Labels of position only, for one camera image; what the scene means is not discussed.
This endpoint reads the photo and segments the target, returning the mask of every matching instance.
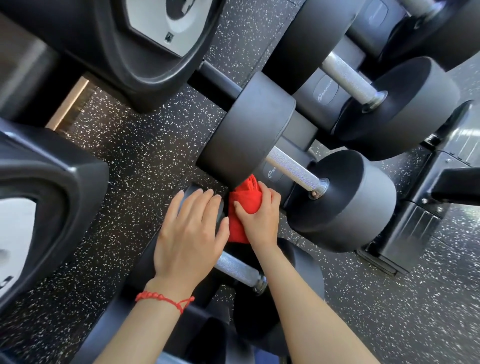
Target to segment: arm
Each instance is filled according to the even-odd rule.
[[[183,203],[183,191],[172,200],[155,247],[155,277],[145,286],[175,302],[188,299],[212,270],[227,243],[228,218],[215,236],[221,198],[197,190]],[[165,301],[139,301],[99,355],[95,364],[153,364],[163,350],[180,311]]]
[[[280,194],[259,183],[262,206],[237,216],[268,279],[288,350],[295,364],[378,364],[343,320],[308,286],[276,245]]]

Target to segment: hand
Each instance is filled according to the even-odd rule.
[[[256,253],[264,248],[276,247],[281,200],[278,192],[268,188],[262,182],[258,184],[262,190],[262,205],[255,214],[245,212],[238,201],[233,203],[235,213]]]
[[[228,218],[224,218],[215,236],[221,197],[213,194],[213,190],[195,191],[180,212],[183,191],[170,203],[154,254],[156,276],[152,281],[163,291],[183,289],[183,294],[191,294],[220,258],[230,232]]]

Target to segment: dumbbell handle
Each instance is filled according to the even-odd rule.
[[[267,287],[267,279],[263,274],[260,274],[257,269],[243,263],[241,260],[226,252],[222,253],[215,264],[215,268],[237,281],[252,287],[258,295],[262,294]]]
[[[399,2],[416,18],[433,18],[445,6],[445,1],[435,0],[399,0]]]
[[[322,197],[330,184],[328,178],[318,178],[276,146],[268,153],[265,160],[305,190],[311,192],[313,199]]]
[[[369,110],[378,107],[386,98],[386,91],[377,91],[334,52],[330,52],[320,68]]]

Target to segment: forearm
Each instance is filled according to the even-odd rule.
[[[189,298],[192,293],[188,288],[168,287],[154,280],[147,283],[145,290],[161,293],[176,302]],[[179,317],[180,311],[168,302],[139,301],[95,364],[155,363]]]
[[[295,364],[378,364],[343,320],[308,286],[278,247],[255,251]]]

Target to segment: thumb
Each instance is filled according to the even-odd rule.
[[[233,207],[235,208],[235,214],[237,214],[237,217],[243,224],[250,217],[250,214],[243,209],[243,206],[238,201],[233,201]]]

